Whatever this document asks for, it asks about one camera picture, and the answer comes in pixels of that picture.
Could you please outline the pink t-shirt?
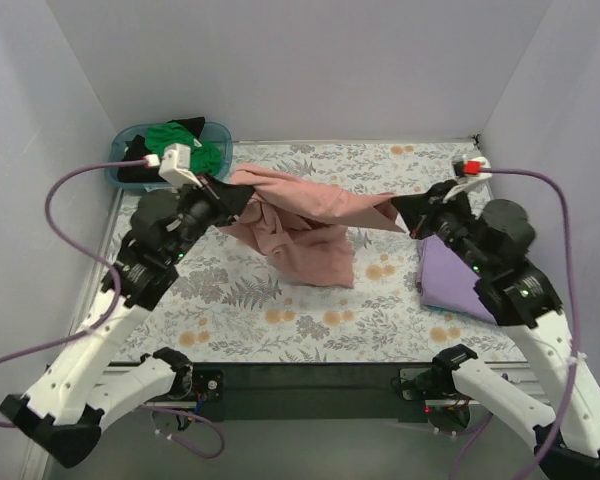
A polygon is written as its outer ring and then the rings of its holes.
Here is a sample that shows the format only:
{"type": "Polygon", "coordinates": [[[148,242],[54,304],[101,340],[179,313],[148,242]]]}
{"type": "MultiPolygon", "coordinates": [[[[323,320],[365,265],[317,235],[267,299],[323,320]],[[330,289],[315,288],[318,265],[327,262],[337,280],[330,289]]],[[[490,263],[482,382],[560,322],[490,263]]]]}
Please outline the pink t-shirt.
{"type": "Polygon", "coordinates": [[[221,231],[267,257],[296,282],[317,287],[354,286],[350,227],[401,233],[393,193],[355,194],[252,164],[239,166],[231,183],[254,195],[239,219],[221,231]]]}

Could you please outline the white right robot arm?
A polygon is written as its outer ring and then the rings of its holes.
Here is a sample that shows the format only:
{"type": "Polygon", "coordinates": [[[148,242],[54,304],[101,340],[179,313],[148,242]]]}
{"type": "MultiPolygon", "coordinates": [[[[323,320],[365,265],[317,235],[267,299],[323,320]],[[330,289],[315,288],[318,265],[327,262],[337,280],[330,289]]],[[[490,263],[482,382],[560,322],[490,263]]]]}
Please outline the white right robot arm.
{"type": "Polygon", "coordinates": [[[600,479],[600,386],[576,341],[576,324],[526,254],[535,238],[525,210],[503,199],[474,215],[449,180],[392,201],[412,238],[437,236],[478,277],[474,290],[536,376],[542,403],[494,372],[465,345],[447,348],[410,386],[470,397],[533,450],[549,479],[600,479]]]}

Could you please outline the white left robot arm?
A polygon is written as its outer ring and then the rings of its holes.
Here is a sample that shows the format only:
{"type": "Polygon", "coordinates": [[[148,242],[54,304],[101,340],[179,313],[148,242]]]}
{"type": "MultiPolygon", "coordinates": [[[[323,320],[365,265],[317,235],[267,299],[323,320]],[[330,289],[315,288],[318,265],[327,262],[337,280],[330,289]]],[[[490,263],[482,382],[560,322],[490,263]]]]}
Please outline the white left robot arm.
{"type": "Polygon", "coordinates": [[[88,314],[42,377],[8,395],[0,412],[65,468],[81,463],[115,421],[160,396],[185,398],[193,364],[162,348],[120,378],[100,382],[117,350],[178,279],[177,264],[211,226],[236,221],[254,189],[201,175],[176,191],[144,194],[88,314]]]}

